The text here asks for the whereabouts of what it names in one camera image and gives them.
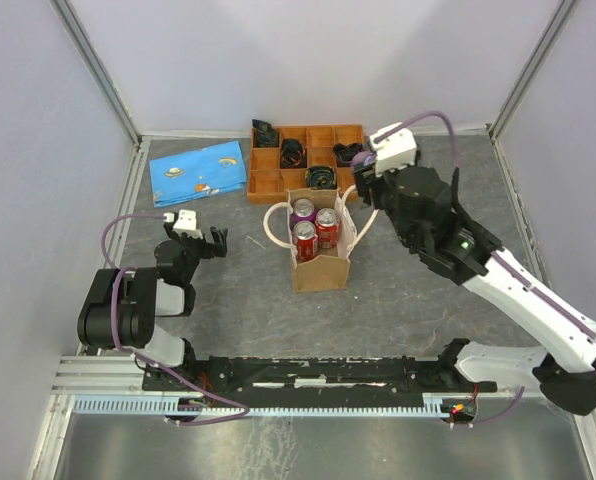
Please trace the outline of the purple can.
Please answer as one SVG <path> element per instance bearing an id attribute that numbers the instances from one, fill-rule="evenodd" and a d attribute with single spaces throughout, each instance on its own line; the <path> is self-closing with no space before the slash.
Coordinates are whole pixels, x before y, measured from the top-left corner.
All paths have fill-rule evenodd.
<path id="1" fill-rule="evenodd" d="M 289 224 L 291 228 L 302 221 L 313 223 L 317 215 L 317 209 L 314 203 L 307 199 L 298 199 L 292 206 L 292 212 L 289 217 Z"/>
<path id="2" fill-rule="evenodd" d="M 357 165 L 368 165 L 375 160 L 375 154 L 371 151 L 361 151 L 357 153 L 350 162 L 351 167 Z"/>

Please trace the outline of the red can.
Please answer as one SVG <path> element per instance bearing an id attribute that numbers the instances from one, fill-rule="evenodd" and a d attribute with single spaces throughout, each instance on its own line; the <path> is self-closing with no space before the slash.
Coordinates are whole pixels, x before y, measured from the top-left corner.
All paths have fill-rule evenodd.
<path id="1" fill-rule="evenodd" d="M 334 209 L 320 209 L 315 218 L 315 227 L 321 249 L 328 250 L 337 246 L 340 220 Z"/>
<path id="2" fill-rule="evenodd" d="M 314 259 L 318 251 L 318 235 L 315 225 L 309 221 L 297 222 L 292 230 L 292 242 L 296 248 L 298 262 Z"/>

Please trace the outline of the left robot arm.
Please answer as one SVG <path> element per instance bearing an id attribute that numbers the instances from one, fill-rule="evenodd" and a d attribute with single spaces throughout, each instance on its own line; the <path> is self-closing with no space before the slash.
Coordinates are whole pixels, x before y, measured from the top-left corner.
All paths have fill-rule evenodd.
<path id="1" fill-rule="evenodd" d="M 159 317 L 187 317 L 195 306 L 192 279 L 203 260 L 227 255 L 228 231 L 212 227 L 211 240 L 165 230 L 168 239 L 154 249 L 155 265 L 121 274 L 96 272 L 77 322 L 80 342 L 102 350 L 127 349 L 145 361 L 164 365 L 165 379 L 187 390 L 199 378 L 191 343 L 156 325 Z"/>

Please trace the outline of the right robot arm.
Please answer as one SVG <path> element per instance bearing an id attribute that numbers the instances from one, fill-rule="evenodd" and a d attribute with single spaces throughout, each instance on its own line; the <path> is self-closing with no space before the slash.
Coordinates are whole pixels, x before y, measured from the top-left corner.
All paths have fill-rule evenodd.
<path id="1" fill-rule="evenodd" d="M 467 213 L 458 170 L 450 182 L 420 166 L 379 172 L 355 165 L 352 174 L 359 197 L 387 215 L 410 253 L 497 307 L 538 343 L 522 349 L 454 341 L 455 353 L 436 368 L 441 386 L 459 391 L 470 382 L 495 382 L 537 389 L 575 415 L 596 409 L 596 322 L 530 274 Z"/>

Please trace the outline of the dark rolled tie right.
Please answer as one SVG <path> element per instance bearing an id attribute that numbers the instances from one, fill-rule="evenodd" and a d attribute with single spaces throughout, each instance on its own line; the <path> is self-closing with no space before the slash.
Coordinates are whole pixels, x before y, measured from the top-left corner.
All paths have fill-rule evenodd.
<path id="1" fill-rule="evenodd" d="M 338 166 L 350 166 L 354 157 L 364 150 L 364 145 L 359 142 L 351 144 L 337 143 L 332 148 Z"/>

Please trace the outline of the dark rolled tie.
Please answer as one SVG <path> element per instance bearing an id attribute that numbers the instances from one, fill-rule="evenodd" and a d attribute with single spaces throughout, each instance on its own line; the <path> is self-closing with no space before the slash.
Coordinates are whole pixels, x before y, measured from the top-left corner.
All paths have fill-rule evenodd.
<path id="1" fill-rule="evenodd" d="M 336 190 L 337 172 L 327 165 L 309 167 L 305 173 L 305 184 L 315 190 Z"/>
<path id="2" fill-rule="evenodd" d="M 280 166 L 282 168 L 303 168 L 306 162 L 306 150 L 299 140 L 286 138 L 280 147 Z"/>
<path id="3" fill-rule="evenodd" d="M 337 143 L 332 148 L 338 166 L 350 166 L 354 157 L 364 150 L 364 145 L 359 142 L 351 144 Z"/>
<path id="4" fill-rule="evenodd" d="M 279 132 L 271 123 L 253 119 L 253 144 L 255 148 L 277 148 L 279 146 Z"/>

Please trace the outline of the dark rolled tie bottom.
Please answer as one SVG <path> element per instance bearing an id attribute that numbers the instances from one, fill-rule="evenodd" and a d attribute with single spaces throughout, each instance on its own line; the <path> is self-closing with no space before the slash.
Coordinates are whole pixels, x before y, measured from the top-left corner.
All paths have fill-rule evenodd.
<path id="1" fill-rule="evenodd" d="M 309 167 L 305 173 L 305 184 L 315 190 L 336 190 L 337 172 L 327 165 Z"/>

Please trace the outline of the blue patterned folded cloth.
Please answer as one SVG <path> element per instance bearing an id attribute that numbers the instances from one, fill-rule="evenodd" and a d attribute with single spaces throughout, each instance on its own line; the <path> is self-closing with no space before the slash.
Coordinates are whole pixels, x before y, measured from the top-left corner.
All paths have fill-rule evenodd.
<path id="1" fill-rule="evenodd" d="M 240 190 L 247 183 L 238 141 L 151 160 L 149 173 L 156 208 Z"/>

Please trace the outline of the dark rolled tie middle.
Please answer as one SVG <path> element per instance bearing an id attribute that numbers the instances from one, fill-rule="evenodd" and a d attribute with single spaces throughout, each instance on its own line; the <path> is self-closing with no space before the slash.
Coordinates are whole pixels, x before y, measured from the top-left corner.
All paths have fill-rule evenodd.
<path id="1" fill-rule="evenodd" d="M 299 140 L 286 138 L 280 147 L 280 166 L 282 168 L 303 168 L 306 162 L 306 150 Z"/>

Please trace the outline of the orange wooden compartment tray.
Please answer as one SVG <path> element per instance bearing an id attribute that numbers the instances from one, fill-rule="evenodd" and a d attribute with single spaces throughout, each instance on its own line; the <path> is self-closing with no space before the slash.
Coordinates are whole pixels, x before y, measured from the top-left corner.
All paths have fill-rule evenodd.
<path id="1" fill-rule="evenodd" d="M 336 184 L 343 193 L 353 184 L 350 167 L 335 155 L 337 144 L 363 143 L 365 134 L 360 124 L 279 126 L 275 146 L 263 146 L 257 139 L 258 130 L 250 130 L 247 199 L 252 204 L 268 205 L 286 198 L 288 190 L 307 186 L 306 172 L 310 167 L 328 166 L 336 172 Z M 283 140 L 300 143 L 304 156 L 298 166 L 287 166 L 281 161 Z"/>

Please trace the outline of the dark rolled tie top left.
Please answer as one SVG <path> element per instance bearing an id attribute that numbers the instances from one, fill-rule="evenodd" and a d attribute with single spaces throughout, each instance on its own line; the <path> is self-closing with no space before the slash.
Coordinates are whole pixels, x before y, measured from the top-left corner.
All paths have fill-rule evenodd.
<path id="1" fill-rule="evenodd" d="M 253 119 L 253 144 L 255 148 L 277 148 L 279 146 L 279 132 L 271 123 Z"/>

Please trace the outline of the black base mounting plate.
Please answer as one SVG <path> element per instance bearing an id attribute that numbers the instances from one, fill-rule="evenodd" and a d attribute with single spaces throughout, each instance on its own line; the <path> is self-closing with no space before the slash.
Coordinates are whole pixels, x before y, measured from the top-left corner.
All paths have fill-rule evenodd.
<path id="1" fill-rule="evenodd" d="M 250 408 L 419 407 L 425 394 L 497 391 L 493 381 L 467 380 L 445 355 L 432 360 L 210 357 L 175 371 Z"/>

